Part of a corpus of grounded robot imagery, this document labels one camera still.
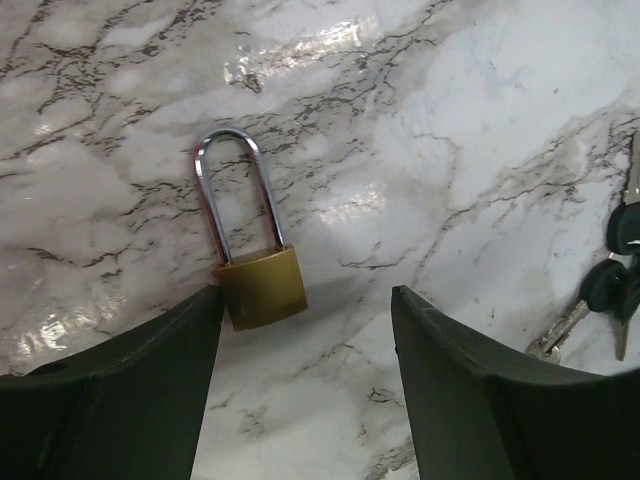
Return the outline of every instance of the gold padlock body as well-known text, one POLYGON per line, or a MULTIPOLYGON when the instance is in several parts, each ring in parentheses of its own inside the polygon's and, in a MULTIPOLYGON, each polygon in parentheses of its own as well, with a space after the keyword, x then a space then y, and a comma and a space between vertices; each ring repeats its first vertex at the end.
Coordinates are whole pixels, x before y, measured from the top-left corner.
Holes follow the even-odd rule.
POLYGON ((235 331, 269 325, 307 309, 291 245, 241 255, 218 267, 216 275, 235 331))

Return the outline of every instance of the white marble countertop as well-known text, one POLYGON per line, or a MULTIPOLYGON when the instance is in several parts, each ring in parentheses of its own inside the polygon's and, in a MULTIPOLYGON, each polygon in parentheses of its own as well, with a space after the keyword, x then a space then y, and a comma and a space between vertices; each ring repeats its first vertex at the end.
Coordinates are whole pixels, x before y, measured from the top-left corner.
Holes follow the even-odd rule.
MULTIPOLYGON (((634 0, 2 2, 0 374, 213 281, 189 151, 233 123, 265 152, 310 308, 225 325, 193 478, 418 478, 391 287, 518 350, 553 323, 607 253, 638 18, 634 0)), ((233 148, 214 187, 250 251, 268 238, 233 148)), ((563 357, 633 368, 640 327, 617 362, 591 314, 563 357)))

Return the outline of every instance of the brass padlock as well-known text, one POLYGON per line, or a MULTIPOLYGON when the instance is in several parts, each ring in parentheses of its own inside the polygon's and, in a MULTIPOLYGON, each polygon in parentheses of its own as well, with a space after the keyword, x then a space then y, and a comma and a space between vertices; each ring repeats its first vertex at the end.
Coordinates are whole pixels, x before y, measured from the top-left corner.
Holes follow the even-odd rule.
POLYGON ((194 151, 194 164, 204 208, 220 254, 221 263, 216 275, 229 309, 233 329, 236 331, 269 325, 307 308, 307 296, 296 251, 284 241, 269 177, 262 163, 262 154, 254 139, 236 127, 220 127, 207 133, 194 151), (204 158, 208 146, 220 136, 238 138, 247 147, 258 170, 260 191, 275 238, 273 247, 236 258, 232 258, 229 252, 204 158))

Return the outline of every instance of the key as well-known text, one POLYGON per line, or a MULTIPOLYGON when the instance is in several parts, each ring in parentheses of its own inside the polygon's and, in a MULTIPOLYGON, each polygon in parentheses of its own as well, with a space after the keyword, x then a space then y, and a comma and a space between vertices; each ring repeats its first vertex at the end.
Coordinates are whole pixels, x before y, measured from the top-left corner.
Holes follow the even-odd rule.
POLYGON ((560 363, 560 346, 589 312, 604 312, 616 306, 622 308, 621 292, 628 279, 627 269, 616 260, 606 259, 597 264, 582 281, 579 300, 575 306, 540 338, 534 340, 525 353, 549 363, 560 363))
POLYGON ((622 298, 614 311, 614 315, 619 321, 616 338, 616 358, 621 362, 627 354, 631 318, 638 310, 638 306, 640 306, 640 276, 636 273, 625 282, 622 298))
POLYGON ((640 254, 640 131, 631 143, 631 167, 623 203, 611 214, 607 246, 618 255, 640 254))

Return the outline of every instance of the padlock shackle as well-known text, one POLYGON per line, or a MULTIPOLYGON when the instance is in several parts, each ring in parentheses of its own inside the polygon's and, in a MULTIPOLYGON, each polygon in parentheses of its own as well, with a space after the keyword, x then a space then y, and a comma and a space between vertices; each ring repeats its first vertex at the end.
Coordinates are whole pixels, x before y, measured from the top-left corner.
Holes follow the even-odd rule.
POLYGON ((273 237, 276 242, 276 248, 283 250, 285 248, 284 235, 282 234, 278 211, 275 209, 275 201, 271 191, 269 176, 263 168, 262 153, 258 148, 258 144, 251 135, 241 128, 233 126, 218 127, 202 136, 193 151, 193 162, 196 170, 196 176, 198 177, 198 186, 205 199, 204 206, 205 211, 207 212, 207 217, 209 217, 209 222, 211 223, 213 239, 216 242, 216 248, 218 249, 222 263, 224 265, 228 265, 232 263, 233 258, 229 251, 227 237, 222 229, 220 213, 218 212, 218 207, 216 207, 216 202, 213 197, 213 189, 211 188, 211 183, 209 181, 209 167, 205 159, 207 148, 214 139, 220 136, 231 136, 237 138, 241 140, 242 144, 246 147, 247 153, 250 155, 251 160, 258 170, 260 193, 262 194, 262 200, 267 212, 267 217, 269 218, 269 225, 271 226, 271 231, 273 232, 273 237))

